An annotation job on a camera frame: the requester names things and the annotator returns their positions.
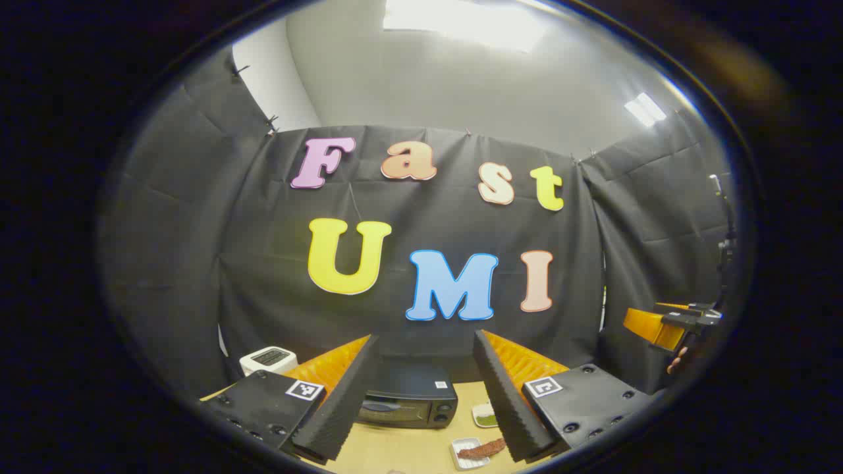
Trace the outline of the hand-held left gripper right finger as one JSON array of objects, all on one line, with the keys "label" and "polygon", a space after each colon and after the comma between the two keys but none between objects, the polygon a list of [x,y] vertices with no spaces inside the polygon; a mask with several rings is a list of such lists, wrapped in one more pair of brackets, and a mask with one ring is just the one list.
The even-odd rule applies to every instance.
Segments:
[{"label": "hand-held left gripper right finger", "polygon": [[577,449],[653,402],[596,364],[568,368],[491,331],[476,331],[473,355],[514,461]]}]

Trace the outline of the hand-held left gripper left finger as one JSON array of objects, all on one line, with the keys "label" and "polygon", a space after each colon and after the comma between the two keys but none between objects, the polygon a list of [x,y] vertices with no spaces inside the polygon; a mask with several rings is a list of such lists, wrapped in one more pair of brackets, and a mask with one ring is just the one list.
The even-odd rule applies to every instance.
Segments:
[{"label": "hand-held left gripper left finger", "polygon": [[339,456],[379,361],[379,337],[359,337],[285,374],[256,370],[205,397],[202,411],[275,455],[325,465]]}]

